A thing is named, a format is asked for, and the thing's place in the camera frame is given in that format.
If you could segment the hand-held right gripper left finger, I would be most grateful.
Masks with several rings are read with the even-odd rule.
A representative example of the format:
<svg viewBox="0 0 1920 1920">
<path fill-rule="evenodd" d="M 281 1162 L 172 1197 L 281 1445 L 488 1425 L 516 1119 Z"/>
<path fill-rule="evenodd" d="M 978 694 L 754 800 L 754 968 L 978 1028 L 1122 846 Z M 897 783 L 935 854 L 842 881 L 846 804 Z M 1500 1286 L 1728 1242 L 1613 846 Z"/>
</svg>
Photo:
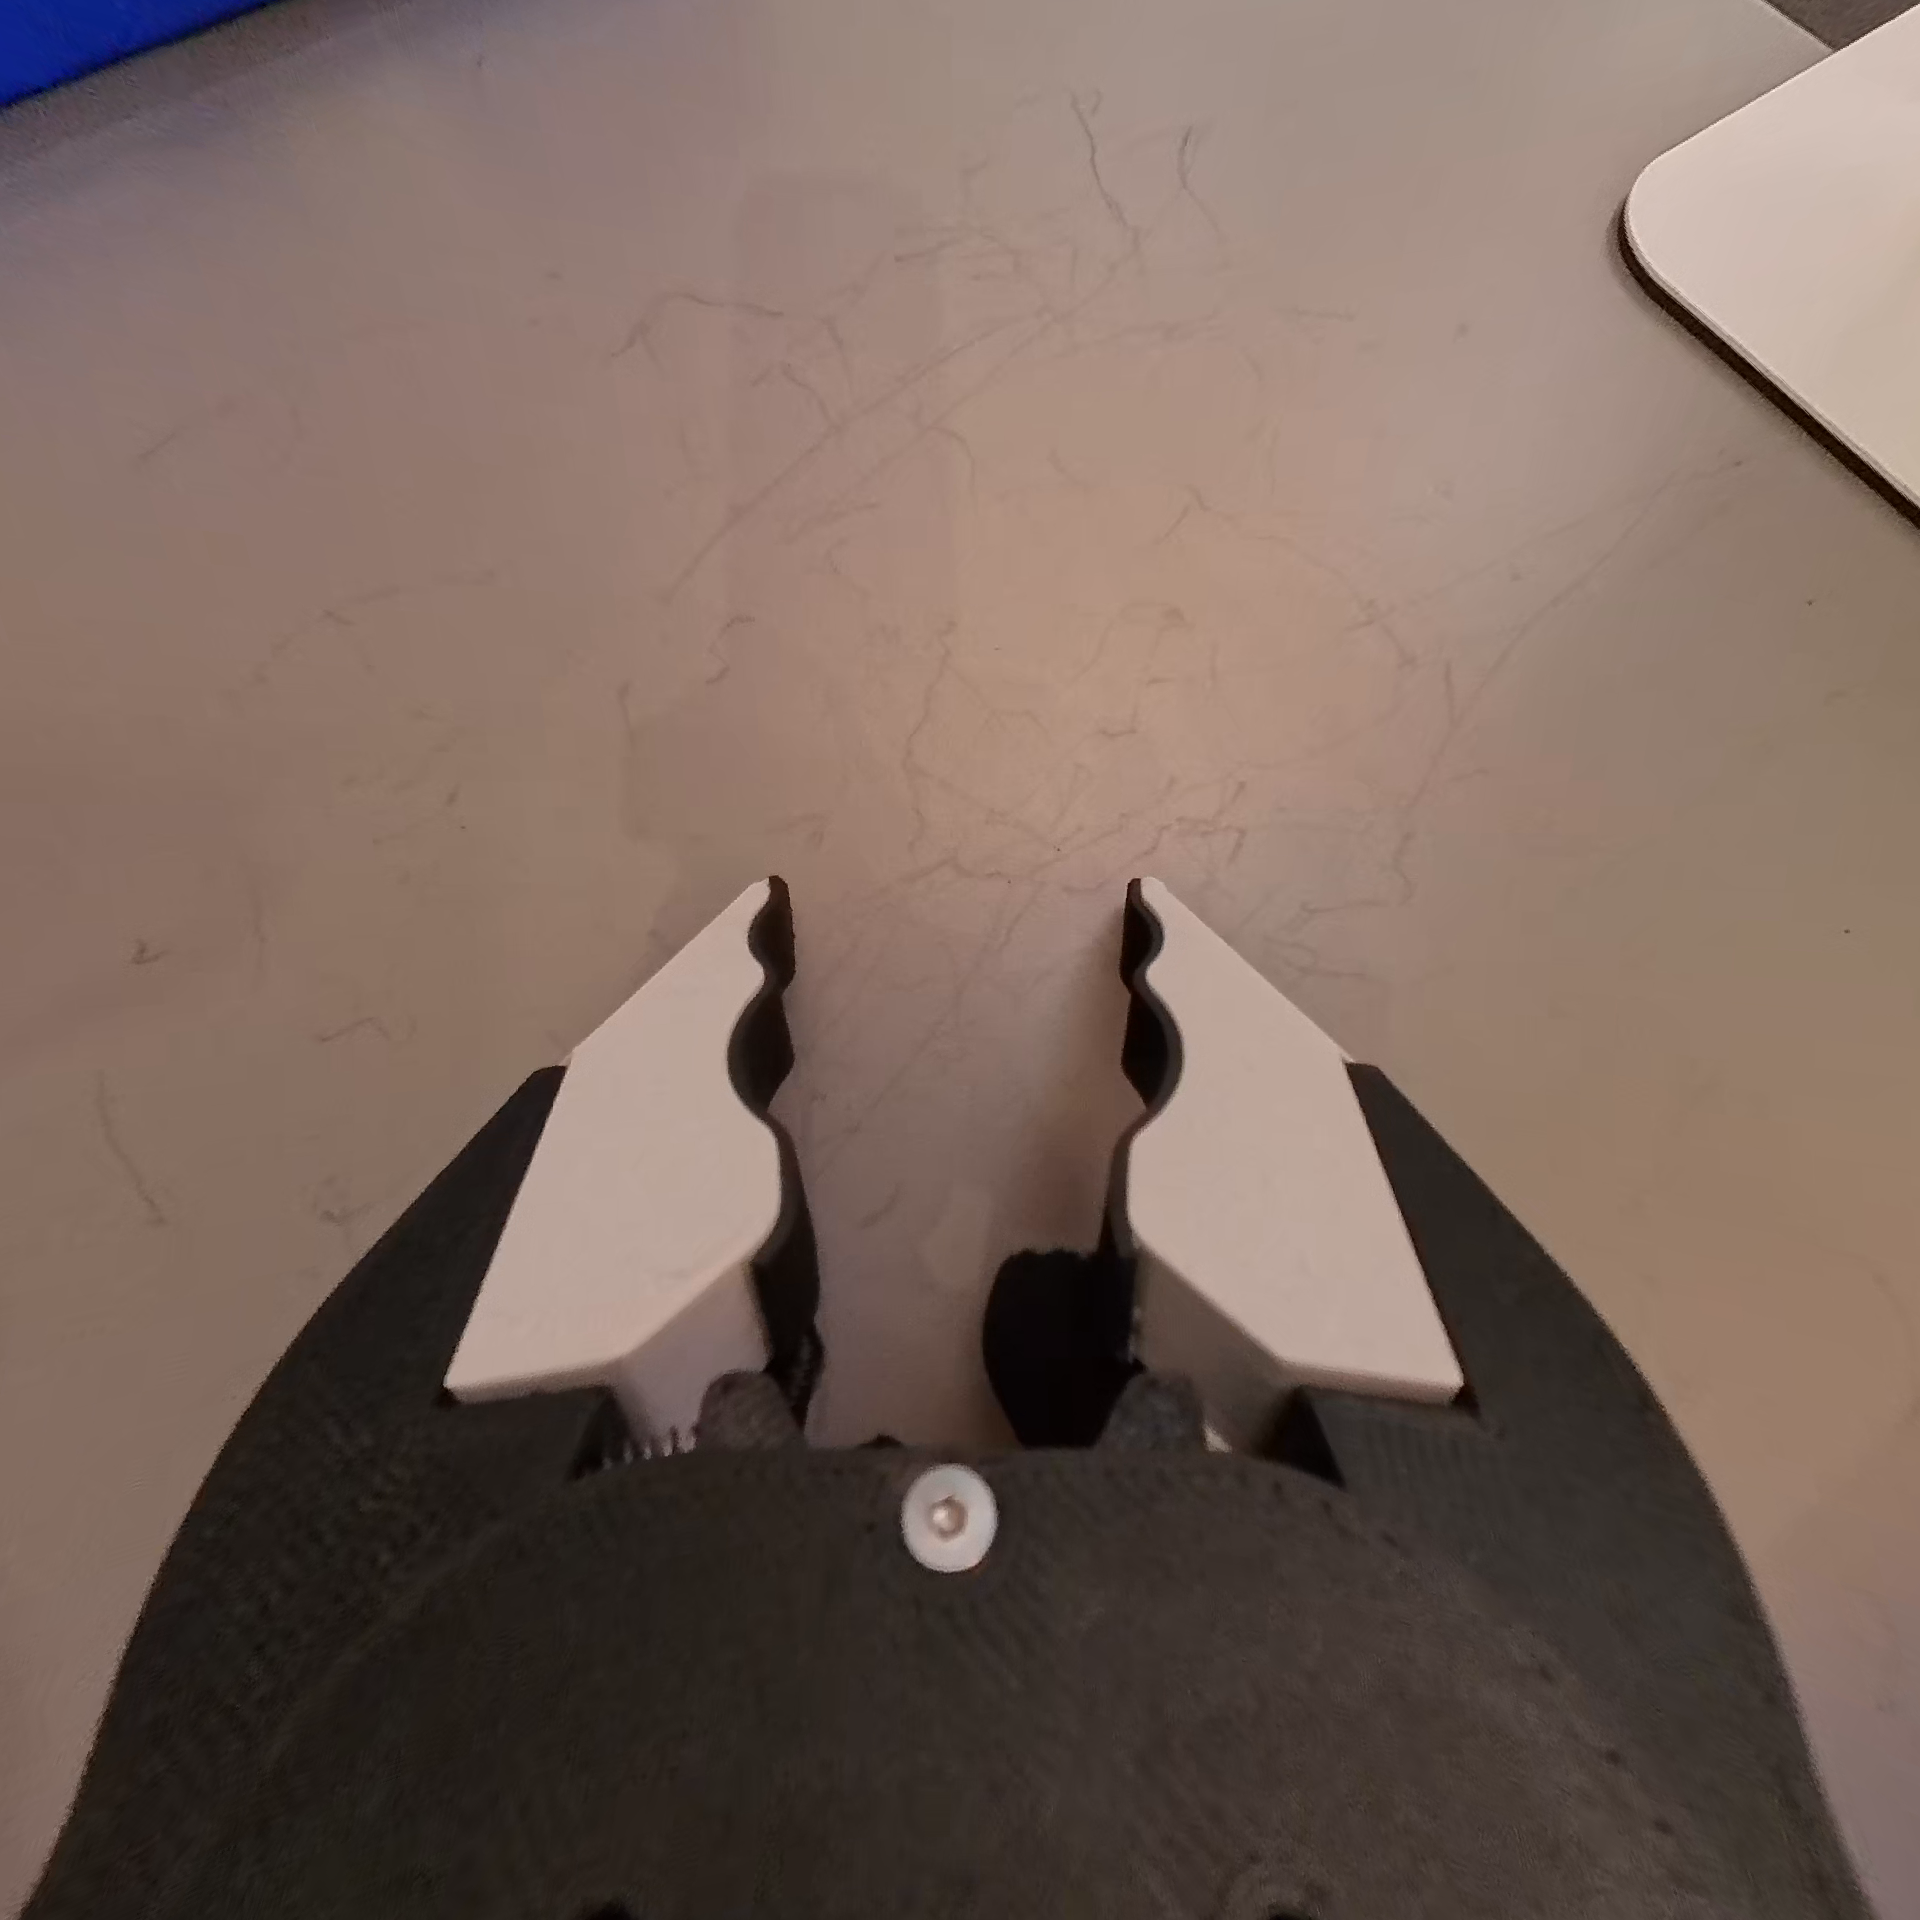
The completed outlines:
<svg viewBox="0 0 1920 1920">
<path fill-rule="evenodd" d="M 804 1425 L 824 1346 L 775 1119 L 793 983 L 793 886 L 754 881 L 568 1047 L 446 1372 L 455 1405 L 609 1387 L 626 1425 L 700 1425 L 712 1378 L 760 1372 Z"/>
</svg>

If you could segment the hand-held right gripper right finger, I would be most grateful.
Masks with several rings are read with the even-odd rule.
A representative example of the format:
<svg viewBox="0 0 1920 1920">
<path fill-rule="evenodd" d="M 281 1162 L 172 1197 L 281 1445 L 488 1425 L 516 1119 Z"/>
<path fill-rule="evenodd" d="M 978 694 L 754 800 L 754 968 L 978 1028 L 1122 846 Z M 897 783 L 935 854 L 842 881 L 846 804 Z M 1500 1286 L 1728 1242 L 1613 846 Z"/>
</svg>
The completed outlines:
<svg viewBox="0 0 1920 1920">
<path fill-rule="evenodd" d="M 1254 1456 L 1301 1387 L 1454 1413 L 1461 1362 L 1389 1187 L 1357 1063 L 1176 886 L 1122 893 L 1122 1080 L 1108 1245 L 1128 1362 Z"/>
</svg>

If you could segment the blue plastic storage bin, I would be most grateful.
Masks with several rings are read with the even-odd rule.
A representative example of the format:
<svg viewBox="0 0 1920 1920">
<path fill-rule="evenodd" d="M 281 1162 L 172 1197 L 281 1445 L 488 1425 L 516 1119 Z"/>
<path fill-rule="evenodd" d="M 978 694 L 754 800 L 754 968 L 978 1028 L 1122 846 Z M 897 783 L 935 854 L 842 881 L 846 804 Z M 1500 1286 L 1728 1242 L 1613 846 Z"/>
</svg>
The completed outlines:
<svg viewBox="0 0 1920 1920">
<path fill-rule="evenodd" d="M 136 63 L 238 66 L 263 50 L 332 43 L 369 21 L 439 15 L 418 0 L 6 0 L 0 11 L 0 113 L 105 85 Z"/>
</svg>

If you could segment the white stand base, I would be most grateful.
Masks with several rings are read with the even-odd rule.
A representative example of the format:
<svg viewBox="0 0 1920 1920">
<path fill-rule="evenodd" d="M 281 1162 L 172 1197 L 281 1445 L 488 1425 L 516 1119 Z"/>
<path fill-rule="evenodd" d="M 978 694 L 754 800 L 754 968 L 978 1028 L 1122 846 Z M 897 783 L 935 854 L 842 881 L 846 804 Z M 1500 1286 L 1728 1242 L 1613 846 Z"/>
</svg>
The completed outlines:
<svg viewBox="0 0 1920 1920">
<path fill-rule="evenodd" d="M 1844 472 L 1920 515 L 1920 21 L 1825 50 L 1653 157 L 1619 255 Z"/>
</svg>

